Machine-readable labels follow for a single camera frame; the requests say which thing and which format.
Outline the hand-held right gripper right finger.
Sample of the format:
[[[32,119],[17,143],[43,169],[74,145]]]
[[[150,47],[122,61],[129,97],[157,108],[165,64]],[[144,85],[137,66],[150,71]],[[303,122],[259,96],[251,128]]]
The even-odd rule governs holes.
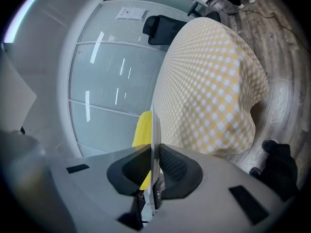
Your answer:
[[[262,233],[276,221],[284,208],[281,198],[236,165],[217,157],[171,149],[195,160],[203,170],[199,186],[187,197],[164,200],[145,228],[145,233]],[[247,218],[230,188],[243,186],[268,216],[256,225]]]

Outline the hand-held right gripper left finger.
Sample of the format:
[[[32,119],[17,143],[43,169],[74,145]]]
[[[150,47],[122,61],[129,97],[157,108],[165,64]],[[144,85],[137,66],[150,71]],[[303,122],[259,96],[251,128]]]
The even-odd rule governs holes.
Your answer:
[[[150,145],[84,158],[53,160],[60,196],[75,220],[118,219],[150,171]]]

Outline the yellow object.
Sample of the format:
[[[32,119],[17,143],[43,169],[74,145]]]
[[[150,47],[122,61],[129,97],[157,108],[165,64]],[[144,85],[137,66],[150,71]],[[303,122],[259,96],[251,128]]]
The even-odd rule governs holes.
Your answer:
[[[152,112],[146,111],[143,112],[138,119],[134,139],[132,142],[132,147],[151,144],[151,141],[152,141]],[[145,163],[149,165],[149,171],[147,175],[145,175],[144,180],[139,188],[140,191],[145,191],[146,189],[148,189],[150,184],[150,176],[151,176],[150,159],[151,158],[149,158],[148,161],[145,161]]]

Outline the person's black shoe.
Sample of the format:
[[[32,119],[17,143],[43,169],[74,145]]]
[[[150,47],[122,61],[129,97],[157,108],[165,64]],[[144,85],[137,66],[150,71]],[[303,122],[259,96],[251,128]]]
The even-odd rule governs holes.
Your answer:
[[[261,146],[268,155],[278,154],[279,143],[274,139],[265,139]]]
[[[262,173],[262,171],[257,167],[253,167],[249,171],[249,175],[256,178],[256,179],[260,178],[261,173]]]

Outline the person's black trousers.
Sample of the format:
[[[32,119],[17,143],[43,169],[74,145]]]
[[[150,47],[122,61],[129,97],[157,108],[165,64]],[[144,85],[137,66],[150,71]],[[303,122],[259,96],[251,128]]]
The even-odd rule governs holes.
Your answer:
[[[279,144],[278,154],[268,155],[259,180],[287,201],[298,193],[297,177],[297,165],[291,156],[290,145]]]

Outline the black office chair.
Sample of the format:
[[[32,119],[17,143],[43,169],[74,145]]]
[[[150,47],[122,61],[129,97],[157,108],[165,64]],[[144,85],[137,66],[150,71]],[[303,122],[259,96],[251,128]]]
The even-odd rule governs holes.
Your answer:
[[[208,18],[218,23],[222,23],[220,14],[211,11],[205,15],[196,11],[198,3],[195,3],[187,13],[193,16],[187,21],[178,20],[165,15],[150,16],[146,19],[142,33],[147,36],[147,46],[156,50],[167,52],[173,40],[180,30],[190,21],[197,18]]]

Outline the white paper notice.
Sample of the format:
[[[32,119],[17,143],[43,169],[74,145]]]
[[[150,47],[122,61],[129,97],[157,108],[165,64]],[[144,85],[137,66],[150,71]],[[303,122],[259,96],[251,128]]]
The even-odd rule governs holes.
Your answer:
[[[122,7],[116,15],[116,19],[143,20],[146,12],[146,9],[135,7]]]

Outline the long ceiling light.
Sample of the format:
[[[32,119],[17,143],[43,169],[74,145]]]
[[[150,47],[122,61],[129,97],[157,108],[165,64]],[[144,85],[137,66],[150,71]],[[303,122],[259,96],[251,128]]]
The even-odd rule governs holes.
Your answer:
[[[4,43],[13,43],[15,36],[18,32],[19,27],[23,19],[25,18],[27,12],[33,5],[36,0],[26,0],[21,7],[18,9],[17,13],[14,15],[12,21],[9,24],[9,27],[4,35],[3,42]]]

